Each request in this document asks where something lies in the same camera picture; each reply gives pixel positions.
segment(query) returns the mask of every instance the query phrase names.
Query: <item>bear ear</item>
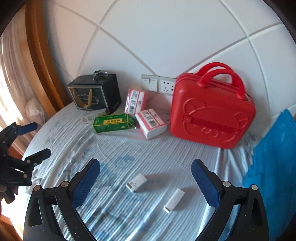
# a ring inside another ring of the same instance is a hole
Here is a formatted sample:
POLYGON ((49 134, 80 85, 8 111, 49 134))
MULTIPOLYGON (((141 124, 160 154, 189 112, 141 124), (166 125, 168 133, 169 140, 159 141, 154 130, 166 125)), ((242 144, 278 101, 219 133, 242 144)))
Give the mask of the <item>bear ear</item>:
POLYGON ((234 116, 235 116, 235 119, 237 120, 239 129, 243 129, 249 123, 249 118, 244 112, 236 113, 234 116))
POLYGON ((187 115, 191 115, 193 112, 204 109, 206 107, 203 101, 197 99, 189 99, 183 105, 183 111, 187 115))

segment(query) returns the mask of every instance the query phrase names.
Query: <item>green box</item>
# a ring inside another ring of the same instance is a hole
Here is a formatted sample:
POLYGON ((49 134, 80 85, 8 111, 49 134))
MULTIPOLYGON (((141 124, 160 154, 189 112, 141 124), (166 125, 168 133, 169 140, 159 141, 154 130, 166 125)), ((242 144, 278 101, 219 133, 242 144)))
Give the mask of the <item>green box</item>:
POLYGON ((136 120, 129 114, 96 117, 93 128, 97 133, 136 128, 136 120))

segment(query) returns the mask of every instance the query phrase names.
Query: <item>red handle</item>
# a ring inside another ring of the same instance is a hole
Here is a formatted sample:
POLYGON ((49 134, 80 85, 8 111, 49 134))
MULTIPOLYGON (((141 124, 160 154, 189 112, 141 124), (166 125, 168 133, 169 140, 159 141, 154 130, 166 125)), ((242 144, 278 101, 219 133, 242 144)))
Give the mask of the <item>red handle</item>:
POLYGON ((246 100, 246 90, 244 87, 244 83, 242 82, 242 79, 237 75, 237 73, 233 72, 232 70, 228 69, 215 69, 208 73, 206 73, 200 81, 197 82, 198 86, 201 88, 208 88, 209 82, 211 79, 213 79, 215 76, 220 74, 229 74, 232 77, 232 82, 235 83, 238 86, 237 91, 237 97, 241 100, 246 100))
MULTIPOLYGON (((230 68, 227 64, 221 63, 221 62, 212 62, 209 64, 206 64, 205 66, 203 66, 197 73, 196 75, 199 76, 204 76, 209 70, 211 70, 212 68, 215 67, 223 67, 225 69, 231 70, 234 72, 234 70, 232 68, 230 68)), ((231 83, 230 85, 234 86, 234 87, 238 87, 236 85, 236 83, 231 83)))

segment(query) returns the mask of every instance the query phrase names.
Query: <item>clear plastic bag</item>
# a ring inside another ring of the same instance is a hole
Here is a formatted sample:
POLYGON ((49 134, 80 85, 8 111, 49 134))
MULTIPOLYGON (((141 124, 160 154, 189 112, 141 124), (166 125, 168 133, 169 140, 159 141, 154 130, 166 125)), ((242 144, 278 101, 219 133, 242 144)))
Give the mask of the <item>clear plastic bag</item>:
POLYGON ((36 122, 41 126, 45 124, 44 110, 36 98, 29 100, 25 109, 27 117, 30 121, 36 122))

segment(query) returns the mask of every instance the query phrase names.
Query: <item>red suitcase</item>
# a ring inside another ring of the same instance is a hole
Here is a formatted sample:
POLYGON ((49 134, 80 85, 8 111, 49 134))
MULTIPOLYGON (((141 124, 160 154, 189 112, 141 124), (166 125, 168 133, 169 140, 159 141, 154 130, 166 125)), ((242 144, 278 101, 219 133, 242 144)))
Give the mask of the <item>red suitcase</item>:
POLYGON ((233 148, 255 117, 255 105, 241 78, 223 63, 210 63, 196 74, 177 78, 170 114, 172 135, 223 149, 233 148), (232 76, 232 83, 213 79, 232 76))

